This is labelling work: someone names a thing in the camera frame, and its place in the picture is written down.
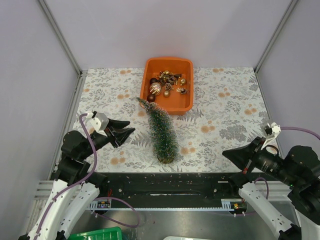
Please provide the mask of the small green christmas tree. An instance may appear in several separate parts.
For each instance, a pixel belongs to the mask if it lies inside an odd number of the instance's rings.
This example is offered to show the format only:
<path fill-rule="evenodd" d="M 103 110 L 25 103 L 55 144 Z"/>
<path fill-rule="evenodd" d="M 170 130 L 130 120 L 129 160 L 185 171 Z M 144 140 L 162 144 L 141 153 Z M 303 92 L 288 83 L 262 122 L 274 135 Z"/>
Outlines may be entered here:
<path fill-rule="evenodd" d="M 147 115 L 153 154 L 161 164 L 173 163 L 179 154 L 173 119 L 155 102 L 148 102 L 139 97 L 137 101 Z"/>

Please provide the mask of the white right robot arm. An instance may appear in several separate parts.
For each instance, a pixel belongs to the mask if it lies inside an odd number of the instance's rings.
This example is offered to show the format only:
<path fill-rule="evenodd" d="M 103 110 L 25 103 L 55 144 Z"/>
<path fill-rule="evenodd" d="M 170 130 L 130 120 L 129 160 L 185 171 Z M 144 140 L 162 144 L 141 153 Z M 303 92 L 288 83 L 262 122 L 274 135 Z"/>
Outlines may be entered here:
<path fill-rule="evenodd" d="M 240 172 L 229 179 L 228 194 L 241 197 L 267 224 L 278 240 L 318 240 L 320 238 L 320 161 L 309 146 L 296 145 L 285 158 L 263 147 L 266 139 L 256 137 L 250 144 L 224 150 L 222 155 Z M 284 185 L 287 197 L 299 216 L 293 224 L 257 189 L 250 174 L 253 169 L 264 172 Z"/>

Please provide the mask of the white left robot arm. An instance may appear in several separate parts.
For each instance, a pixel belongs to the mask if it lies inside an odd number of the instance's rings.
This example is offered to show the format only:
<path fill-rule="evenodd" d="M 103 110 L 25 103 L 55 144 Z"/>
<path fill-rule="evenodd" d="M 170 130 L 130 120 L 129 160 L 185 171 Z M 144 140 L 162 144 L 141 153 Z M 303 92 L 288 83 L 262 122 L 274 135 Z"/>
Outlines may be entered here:
<path fill-rule="evenodd" d="M 94 130 L 84 127 L 87 118 Z M 135 131 L 129 121 L 113 120 L 102 113 L 79 116 L 83 133 L 67 132 L 61 160 L 52 174 L 53 185 L 34 227 L 21 240 L 66 240 L 75 224 L 96 198 L 108 198 L 108 178 L 96 172 L 97 151 L 107 144 L 118 148 Z"/>

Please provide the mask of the orange plastic tub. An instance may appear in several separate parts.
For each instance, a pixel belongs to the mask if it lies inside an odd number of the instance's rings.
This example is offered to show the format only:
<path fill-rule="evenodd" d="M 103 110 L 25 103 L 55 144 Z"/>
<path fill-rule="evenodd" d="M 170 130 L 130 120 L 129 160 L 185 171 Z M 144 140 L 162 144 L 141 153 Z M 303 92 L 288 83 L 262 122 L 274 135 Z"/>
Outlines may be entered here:
<path fill-rule="evenodd" d="M 169 56 L 148 59 L 139 97 L 156 103 L 170 115 L 184 115 L 193 107 L 193 63 Z"/>

